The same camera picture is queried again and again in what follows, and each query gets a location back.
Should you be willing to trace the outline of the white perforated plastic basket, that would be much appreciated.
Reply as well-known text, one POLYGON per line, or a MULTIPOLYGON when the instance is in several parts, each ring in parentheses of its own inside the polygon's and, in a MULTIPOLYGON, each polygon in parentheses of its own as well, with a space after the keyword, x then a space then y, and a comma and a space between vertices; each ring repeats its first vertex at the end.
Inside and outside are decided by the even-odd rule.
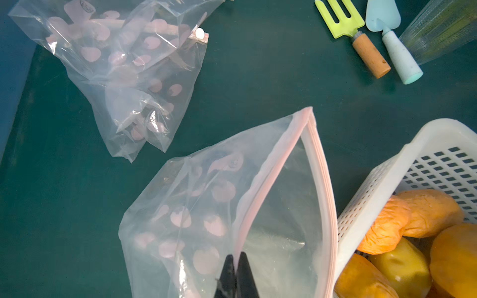
POLYGON ((453 119, 436 119, 392 158, 372 169, 338 218, 338 278, 388 199, 395 193, 436 189, 477 221, 477 134, 453 119))

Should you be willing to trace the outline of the ribbed glass vase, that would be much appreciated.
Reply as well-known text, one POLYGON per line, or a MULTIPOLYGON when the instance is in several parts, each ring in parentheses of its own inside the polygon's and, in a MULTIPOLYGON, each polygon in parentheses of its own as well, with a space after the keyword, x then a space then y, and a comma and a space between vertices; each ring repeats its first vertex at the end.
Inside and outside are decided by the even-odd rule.
POLYGON ((477 0, 429 1, 399 37, 418 65, 477 39, 477 0))

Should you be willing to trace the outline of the light blue toy trowel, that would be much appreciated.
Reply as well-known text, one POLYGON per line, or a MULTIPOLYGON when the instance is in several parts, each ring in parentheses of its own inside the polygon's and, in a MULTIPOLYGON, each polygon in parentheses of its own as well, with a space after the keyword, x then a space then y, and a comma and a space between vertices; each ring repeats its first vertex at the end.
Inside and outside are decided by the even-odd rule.
POLYGON ((382 41, 403 84, 414 83, 423 76, 420 66, 393 31, 401 24, 395 0, 368 0, 365 23, 369 31, 381 32, 382 41))

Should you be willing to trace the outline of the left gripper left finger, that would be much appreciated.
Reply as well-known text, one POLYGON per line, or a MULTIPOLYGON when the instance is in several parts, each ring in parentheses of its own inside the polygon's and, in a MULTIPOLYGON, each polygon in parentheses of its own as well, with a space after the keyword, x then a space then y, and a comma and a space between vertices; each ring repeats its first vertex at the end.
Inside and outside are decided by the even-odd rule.
POLYGON ((236 297, 236 271, 233 255, 227 255, 222 267, 221 275, 216 283, 214 298, 236 297))

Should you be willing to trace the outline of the orange potato basket top left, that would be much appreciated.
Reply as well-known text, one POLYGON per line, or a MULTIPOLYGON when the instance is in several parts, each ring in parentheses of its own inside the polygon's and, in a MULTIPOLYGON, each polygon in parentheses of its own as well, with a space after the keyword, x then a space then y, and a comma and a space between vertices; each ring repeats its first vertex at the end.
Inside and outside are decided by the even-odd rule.
POLYGON ((369 255, 393 251, 402 239, 406 226, 411 220, 411 214, 411 209, 405 200, 391 196, 357 250, 369 255))

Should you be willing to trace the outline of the clear zipper bag pink zipper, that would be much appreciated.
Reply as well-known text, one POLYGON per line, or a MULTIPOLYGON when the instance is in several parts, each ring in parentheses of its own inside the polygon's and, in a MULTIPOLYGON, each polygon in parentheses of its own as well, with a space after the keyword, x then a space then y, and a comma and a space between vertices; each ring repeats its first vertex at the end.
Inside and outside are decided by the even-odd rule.
POLYGON ((337 217, 313 109, 167 161, 119 226, 135 298, 211 298, 247 255, 262 298, 330 298, 337 217))

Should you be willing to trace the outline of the green toy garden fork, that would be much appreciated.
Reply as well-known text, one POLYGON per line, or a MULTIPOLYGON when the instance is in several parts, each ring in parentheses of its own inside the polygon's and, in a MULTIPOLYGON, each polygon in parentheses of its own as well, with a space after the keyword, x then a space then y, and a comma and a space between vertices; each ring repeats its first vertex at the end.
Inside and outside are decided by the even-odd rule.
POLYGON ((346 16, 338 1, 331 0, 327 1, 327 3, 337 17, 337 22, 334 21, 323 1, 314 1, 315 6, 330 30, 333 38, 338 39, 343 36, 349 37, 352 47, 356 53, 358 53, 361 60, 371 71, 373 76, 377 79, 385 76, 391 70, 391 67, 368 36, 360 31, 360 28, 365 25, 365 21, 357 11, 353 2, 350 0, 342 1, 344 7, 349 12, 349 17, 346 16))

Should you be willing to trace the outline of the large orange potato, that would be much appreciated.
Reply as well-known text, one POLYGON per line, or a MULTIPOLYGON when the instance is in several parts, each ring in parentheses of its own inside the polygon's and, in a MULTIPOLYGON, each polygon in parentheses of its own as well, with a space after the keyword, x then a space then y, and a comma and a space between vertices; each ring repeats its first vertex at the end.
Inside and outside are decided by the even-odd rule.
POLYGON ((432 244, 430 270, 438 292, 452 298, 475 298, 477 226, 463 223, 442 231, 432 244))

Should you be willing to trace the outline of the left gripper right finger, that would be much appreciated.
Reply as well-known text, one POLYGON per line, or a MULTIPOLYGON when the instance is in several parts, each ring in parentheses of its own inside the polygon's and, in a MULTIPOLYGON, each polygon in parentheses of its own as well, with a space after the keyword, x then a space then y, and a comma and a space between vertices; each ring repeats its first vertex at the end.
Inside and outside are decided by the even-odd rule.
POLYGON ((237 298, 259 298, 259 293, 253 278, 247 254, 242 252, 238 260, 236 271, 236 297, 237 298))

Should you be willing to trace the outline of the yellow green potato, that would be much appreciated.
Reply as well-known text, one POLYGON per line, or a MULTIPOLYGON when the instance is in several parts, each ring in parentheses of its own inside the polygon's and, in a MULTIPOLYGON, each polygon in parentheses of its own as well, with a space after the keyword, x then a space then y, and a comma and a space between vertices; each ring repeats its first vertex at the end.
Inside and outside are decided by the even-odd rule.
POLYGON ((388 279, 400 298, 424 298, 432 278, 426 257, 410 241, 402 238, 396 248, 371 255, 371 263, 388 279))

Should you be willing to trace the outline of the spare clear zipper bag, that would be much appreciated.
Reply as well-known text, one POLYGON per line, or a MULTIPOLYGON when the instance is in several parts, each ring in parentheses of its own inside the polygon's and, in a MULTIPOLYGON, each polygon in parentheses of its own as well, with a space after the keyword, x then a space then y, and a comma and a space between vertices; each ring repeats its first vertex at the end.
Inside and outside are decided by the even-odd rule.
POLYGON ((220 1, 19 1, 9 15, 56 56, 92 106, 114 157, 166 151, 207 50, 201 24, 220 1))

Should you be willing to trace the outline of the orange potato left edge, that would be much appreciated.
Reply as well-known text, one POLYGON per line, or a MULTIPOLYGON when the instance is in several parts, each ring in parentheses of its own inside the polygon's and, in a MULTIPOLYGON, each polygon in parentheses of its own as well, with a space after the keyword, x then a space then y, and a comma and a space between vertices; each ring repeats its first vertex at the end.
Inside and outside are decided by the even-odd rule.
POLYGON ((398 298, 388 279, 365 257, 353 254, 339 276, 334 292, 339 298, 398 298))

